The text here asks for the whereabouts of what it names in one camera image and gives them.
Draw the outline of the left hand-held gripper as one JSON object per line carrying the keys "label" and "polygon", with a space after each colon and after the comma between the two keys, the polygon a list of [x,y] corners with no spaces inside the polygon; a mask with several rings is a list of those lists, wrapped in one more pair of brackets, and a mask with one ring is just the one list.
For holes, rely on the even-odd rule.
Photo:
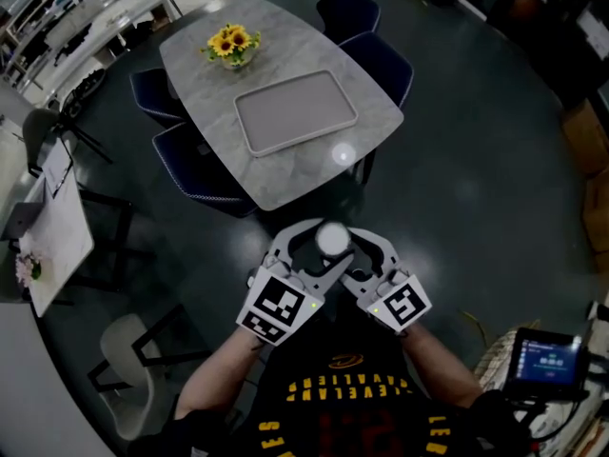
{"label": "left hand-held gripper", "polygon": [[282,229],[260,267],[247,281],[248,291],[236,323],[262,342],[277,347],[318,314],[325,294],[343,276],[355,255],[323,259],[323,268],[292,269],[293,254],[315,236],[323,218],[303,220]]}

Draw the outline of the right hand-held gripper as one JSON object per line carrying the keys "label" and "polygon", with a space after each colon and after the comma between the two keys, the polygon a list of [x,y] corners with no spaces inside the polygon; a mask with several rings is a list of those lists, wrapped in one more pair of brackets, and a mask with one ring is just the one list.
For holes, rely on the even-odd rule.
{"label": "right hand-held gripper", "polygon": [[363,228],[348,230],[374,275],[365,280],[364,272],[346,272],[340,278],[342,286],[356,297],[356,305],[367,315],[395,333],[403,332],[432,308],[421,282],[416,275],[397,268],[398,253],[386,238]]}

